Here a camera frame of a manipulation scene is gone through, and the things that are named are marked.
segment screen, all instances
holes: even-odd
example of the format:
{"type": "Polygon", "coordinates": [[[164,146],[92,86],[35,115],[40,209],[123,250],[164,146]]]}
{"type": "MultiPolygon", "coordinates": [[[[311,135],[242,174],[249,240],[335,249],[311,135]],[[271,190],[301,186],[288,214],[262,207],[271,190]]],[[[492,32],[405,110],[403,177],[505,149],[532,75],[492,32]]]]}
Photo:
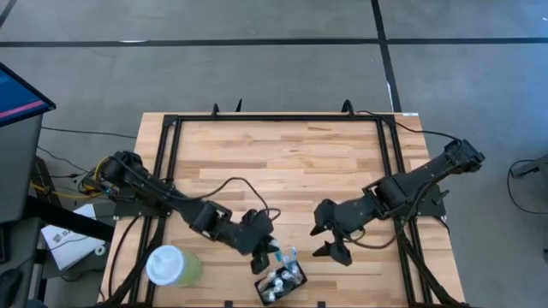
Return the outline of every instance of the screen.
{"type": "Polygon", "coordinates": [[[48,109],[49,105],[41,98],[0,69],[0,126],[48,109]]]}

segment table leg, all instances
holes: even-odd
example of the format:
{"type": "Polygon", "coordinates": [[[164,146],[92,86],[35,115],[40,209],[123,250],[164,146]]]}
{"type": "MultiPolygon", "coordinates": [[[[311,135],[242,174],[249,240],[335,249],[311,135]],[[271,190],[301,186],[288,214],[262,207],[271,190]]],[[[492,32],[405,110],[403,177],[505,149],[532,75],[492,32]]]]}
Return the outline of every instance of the table leg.
{"type": "Polygon", "coordinates": [[[27,196],[24,217],[39,217],[45,223],[107,242],[112,240],[114,234],[112,226],[75,214],[70,210],[32,196],[27,196]]]}

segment small bottle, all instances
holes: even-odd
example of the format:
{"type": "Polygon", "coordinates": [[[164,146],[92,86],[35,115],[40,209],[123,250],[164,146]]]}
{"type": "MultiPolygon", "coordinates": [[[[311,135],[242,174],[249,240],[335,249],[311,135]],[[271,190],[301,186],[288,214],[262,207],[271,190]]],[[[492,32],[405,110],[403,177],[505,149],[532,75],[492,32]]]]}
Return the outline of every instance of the small bottle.
{"type": "Polygon", "coordinates": [[[202,276],[202,263],[195,254],[163,245],[146,260],[146,275],[159,286],[193,286],[202,276]]]}
{"type": "Polygon", "coordinates": [[[291,275],[295,278],[295,283],[300,284],[302,281],[302,274],[297,264],[291,265],[291,275]]]}
{"type": "Polygon", "coordinates": [[[274,256],[276,256],[276,260],[278,262],[282,262],[282,250],[280,249],[280,244],[278,244],[277,240],[271,240],[269,244],[277,248],[277,251],[274,252],[274,256]]]}
{"type": "Polygon", "coordinates": [[[295,248],[295,246],[291,247],[291,261],[297,261],[297,248],[295,248]]]}
{"type": "Polygon", "coordinates": [[[289,258],[289,256],[286,256],[286,255],[282,256],[283,266],[285,266],[286,268],[289,268],[289,263],[290,262],[291,262],[291,259],[289,258]]]}

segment floor tile line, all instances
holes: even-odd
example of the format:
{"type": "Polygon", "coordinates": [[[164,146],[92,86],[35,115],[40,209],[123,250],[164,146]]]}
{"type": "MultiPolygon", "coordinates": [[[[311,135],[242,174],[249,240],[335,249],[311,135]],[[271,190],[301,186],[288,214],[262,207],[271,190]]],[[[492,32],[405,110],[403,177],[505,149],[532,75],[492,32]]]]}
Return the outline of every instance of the floor tile line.
{"type": "Polygon", "coordinates": [[[388,94],[390,96],[390,106],[392,112],[402,112],[402,105],[400,104],[400,96],[397,92],[396,76],[394,75],[394,68],[392,66],[392,60],[390,59],[390,51],[386,44],[386,34],[384,33],[383,16],[380,12],[380,5],[378,0],[372,0],[371,6],[373,10],[373,16],[375,17],[375,27],[378,33],[378,44],[380,48],[380,54],[383,58],[384,77],[388,83],[388,94]]]}
{"type": "Polygon", "coordinates": [[[6,4],[6,7],[3,9],[2,13],[0,14],[0,27],[2,27],[4,22],[6,22],[6,20],[8,19],[9,13],[11,13],[11,10],[14,8],[16,3],[17,3],[17,0],[9,0],[8,4],[6,4]]]}

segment white bottle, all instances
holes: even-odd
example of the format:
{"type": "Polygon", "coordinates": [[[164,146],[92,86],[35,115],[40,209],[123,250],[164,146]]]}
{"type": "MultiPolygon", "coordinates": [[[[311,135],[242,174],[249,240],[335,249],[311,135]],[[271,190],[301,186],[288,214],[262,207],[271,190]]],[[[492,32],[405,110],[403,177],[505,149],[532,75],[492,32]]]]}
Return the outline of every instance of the white bottle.
{"type": "Polygon", "coordinates": [[[195,254],[172,245],[156,248],[146,260],[146,274],[159,286],[192,286],[200,281],[202,270],[195,254]]]}

